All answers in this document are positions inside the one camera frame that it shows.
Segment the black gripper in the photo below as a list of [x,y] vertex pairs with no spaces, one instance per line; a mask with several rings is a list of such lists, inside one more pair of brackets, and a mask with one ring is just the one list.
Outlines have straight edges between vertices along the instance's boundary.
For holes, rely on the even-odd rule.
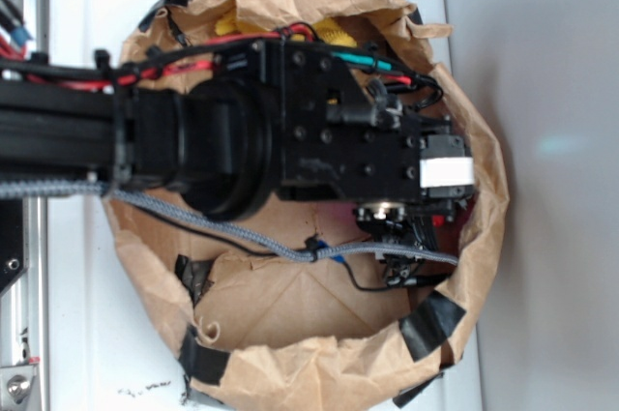
[[281,111],[278,197],[345,201],[365,217],[450,216],[475,190],[467,142],[446,116],[427,74],[376,54],[317,43],[270,53]]

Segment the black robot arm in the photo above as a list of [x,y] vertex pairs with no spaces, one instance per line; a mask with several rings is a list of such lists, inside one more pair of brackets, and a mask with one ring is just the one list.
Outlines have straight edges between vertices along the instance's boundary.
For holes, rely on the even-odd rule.
[[359,49],[244,38],[93,69],[3,59],[1,177],[165,188],[214,220],[269,195],[450,215],[474,164],[430,76]]

